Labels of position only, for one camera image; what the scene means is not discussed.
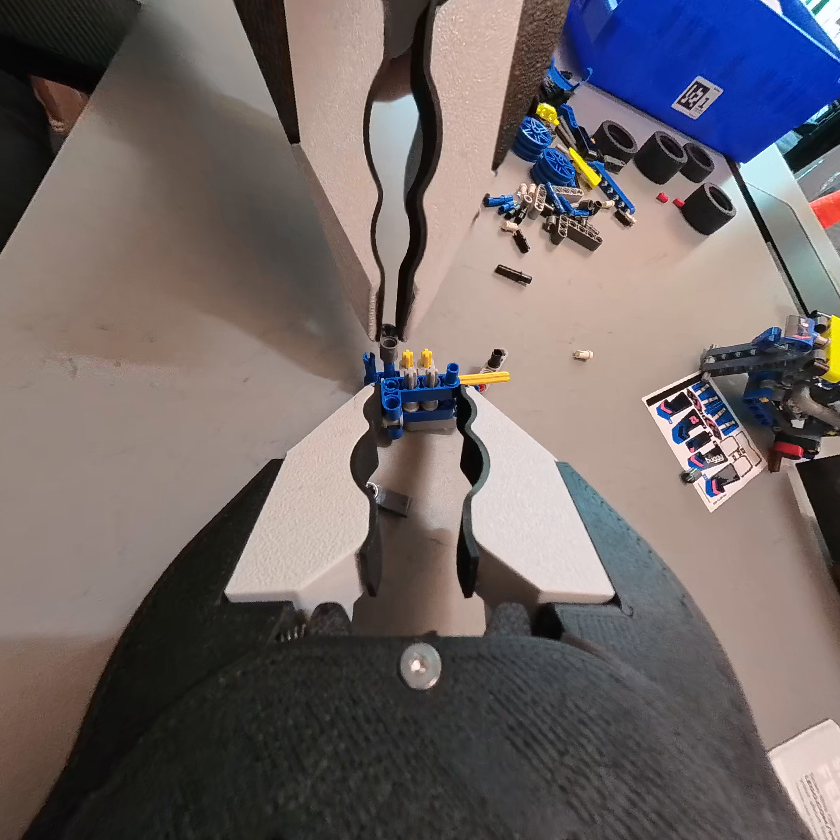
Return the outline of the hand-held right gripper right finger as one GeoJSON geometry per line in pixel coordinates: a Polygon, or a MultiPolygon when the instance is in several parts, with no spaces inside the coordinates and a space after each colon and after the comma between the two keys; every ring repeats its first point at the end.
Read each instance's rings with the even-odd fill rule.
{"type": "Polygon", "coordinates": [[[456,566],[465,598],[604,604],[613,583],[557,459],[471,387],[458,398],[460,470],[469,482],[456,566]]]}

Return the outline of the blue lego wheel rim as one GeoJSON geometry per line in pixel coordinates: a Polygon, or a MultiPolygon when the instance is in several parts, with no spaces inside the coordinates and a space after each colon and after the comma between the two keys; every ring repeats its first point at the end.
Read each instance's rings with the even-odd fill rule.
{"type": "Polygon", "coordinates": [[[532,182],[553,186],[578,187],[577,174],[571,158],[550,146],[543,150],[530,169],[532,182]]]}
{"type": "Polygon", "coordinates": [[[527,116],[519,125],[511,151],[521,160],[532,164],[551,146],[552,141],[553,130],[540,119],[527,116]]]}

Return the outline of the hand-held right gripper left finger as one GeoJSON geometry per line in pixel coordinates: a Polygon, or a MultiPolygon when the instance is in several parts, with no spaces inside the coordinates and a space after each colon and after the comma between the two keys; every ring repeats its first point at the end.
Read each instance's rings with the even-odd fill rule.
{"type": "Polygon", "coordinates": [[[377,594],[382,537],[368,483],[379,405],[364,386],[288,450],[226,585],[229,601],[354,604],[377,594]]]}

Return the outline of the pile of loose lego pieces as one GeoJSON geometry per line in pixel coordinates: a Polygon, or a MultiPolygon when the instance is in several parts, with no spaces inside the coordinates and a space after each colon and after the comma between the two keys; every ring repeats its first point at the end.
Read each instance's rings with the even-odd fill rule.
{"type": "MultiPolygon", "coordinates": [[[[527,166],[526,178],[513,190],[492,195],[486,194],[481,206],[493,210],[499,217],[519,224],[525,234],[529,222],[539,224],[552,246],[563,242],[575,243],[588,251],[596,251],[603,237],[594,225],[599,214],[612,214],[625,227],[635,224],[635,205],[618,185],[616,176],[626,167],[613,169],[605,166],[598,153],[593,132],[589,131],[574,111],[572,98],[590,79],[592,69],[576,77],[570,70],[562,69],[551,59],[538,94],[525,117],[540,119],[553,130],[551,146],[566,153],[577,174],[578,187],[536,184],[530,176],[531,163],[513,156],[527,166]]],[[[512,234],[504,233],[512,240],[512,234]]]]}

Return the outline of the blue lego assembly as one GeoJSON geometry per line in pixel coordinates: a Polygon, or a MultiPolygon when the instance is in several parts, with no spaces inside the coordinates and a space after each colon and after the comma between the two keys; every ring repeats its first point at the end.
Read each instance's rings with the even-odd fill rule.
{"type": "Polygon", "coordinates": [[[483,393],[489,385],[510,380],[505,370],[508,351],[496,348],[477,373],[461,373],[455,362],[438,367],[431,350],[419,355],[396,344],[365,353],[364,384],[374,385],[380,396],[381,428],[391,440],[405,432],[442,431],[456,424],[460,397],[466,390],[483,393]]]}

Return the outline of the partly built lego buggy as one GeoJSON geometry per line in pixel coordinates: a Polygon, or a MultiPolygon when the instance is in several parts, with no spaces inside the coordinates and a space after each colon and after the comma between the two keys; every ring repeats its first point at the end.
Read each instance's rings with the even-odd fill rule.
{"type": "Polygon", "coordinates": [[[767,464],[812,460],[824,437],[839,431],[839,318],[820,311],[790,315],[783,328],[764,330],[748,343],[711,345],[700,355],[703,381],[747,376],[742,402],[773,432],[767,464]]]}

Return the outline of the lego sticker sheet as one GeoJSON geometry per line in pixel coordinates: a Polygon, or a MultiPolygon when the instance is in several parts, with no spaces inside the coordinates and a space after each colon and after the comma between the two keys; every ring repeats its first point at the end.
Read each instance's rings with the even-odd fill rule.
{"type": "Polygon", "coordinates": [[[691,487],[715,511],[767,470],[767,461],[713,381],[697,372],[643,397],[679,462],[703,470],[691,487]]]}

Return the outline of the blue plastic bin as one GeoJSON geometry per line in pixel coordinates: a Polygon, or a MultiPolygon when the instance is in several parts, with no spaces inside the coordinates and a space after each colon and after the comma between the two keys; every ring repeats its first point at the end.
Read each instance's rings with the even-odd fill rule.
{"type": "Polygon", "coordinates": [[[802,2],[574,1],[564,32],[591,84],[738,162],[839,96],[802,2]]]}

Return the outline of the black rubber lego tyre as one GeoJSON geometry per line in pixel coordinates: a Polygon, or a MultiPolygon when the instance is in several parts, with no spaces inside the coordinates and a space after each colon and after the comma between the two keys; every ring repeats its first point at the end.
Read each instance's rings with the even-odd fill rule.
{"type": "Polygon", "coordinates": [[[621,169],[629,163],[638,150],[632,134],[620,123],[605,120],[591,136],[605,166],[621,169]]]}
{"type": "Polygon", "coordinates": [[[703,183],[715,171],[716,165],[707,150],[696,142],[690,141],[682,147],[685,161],[679,172],[689,181],[703,183]]]}
{"type": "Polygon", "coordinates": [[[649,181],[657,185],[669,182],[686,165],[686,149],[671,134],[654,131],[633,157],[633,164],[649,181]]]}
{"type": "Polygon", "coordinates": [[[735,218],[737,208],[719,185],[702,183],[685,199],[680,212],[689,226],[710,236],[735,218]]]}

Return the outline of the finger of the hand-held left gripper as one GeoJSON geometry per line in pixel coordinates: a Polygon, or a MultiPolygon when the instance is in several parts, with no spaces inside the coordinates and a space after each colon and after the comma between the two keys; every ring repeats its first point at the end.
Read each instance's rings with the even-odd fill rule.
{"type": "Polygon", "coordinates": [[[432,305],[492,179],[522,1],[426,2],[411,47],[422,147],[406,194],[409,242],[395,327],[432,305]]]}
{"type": "Polygon", "coordinates": [[[379,1],[286,1],[299,141],[292,149],[338,267],[344,296],[377,335],[382,265],[373,224],[382,191],[371,171],[369,95],[385,56],[379,1]]]}

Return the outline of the white text leaflet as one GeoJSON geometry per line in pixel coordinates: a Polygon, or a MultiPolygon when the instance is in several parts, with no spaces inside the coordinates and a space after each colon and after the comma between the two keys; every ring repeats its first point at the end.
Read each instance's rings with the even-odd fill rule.
{"type": "Polygon", "coordinates": [[[812,836],[838,839],[838,724],[825,719],[773,748],[768,755],[812,836]]]}

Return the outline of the person's black shirt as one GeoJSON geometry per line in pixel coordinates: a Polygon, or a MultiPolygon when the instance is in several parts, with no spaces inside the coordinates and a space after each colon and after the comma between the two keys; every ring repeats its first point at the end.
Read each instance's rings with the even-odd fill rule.
{"type": "Polygon", "coordinates": [[[135,1],[2,1],[1,69],[93,93],[140,10],[135,1]]]}

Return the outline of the grey short lego beam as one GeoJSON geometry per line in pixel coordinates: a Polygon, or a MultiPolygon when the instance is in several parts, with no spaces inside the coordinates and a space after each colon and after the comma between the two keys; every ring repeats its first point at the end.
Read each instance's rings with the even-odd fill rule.
{"type": "Polygon", "coordinates": [[[412,497],[396,490],[383,487],[373,481],[369,481],[367,483],[366,489],[369,491],[379,509],[390,512],[401,518],[408,517],[413,504],[412,497]]]}

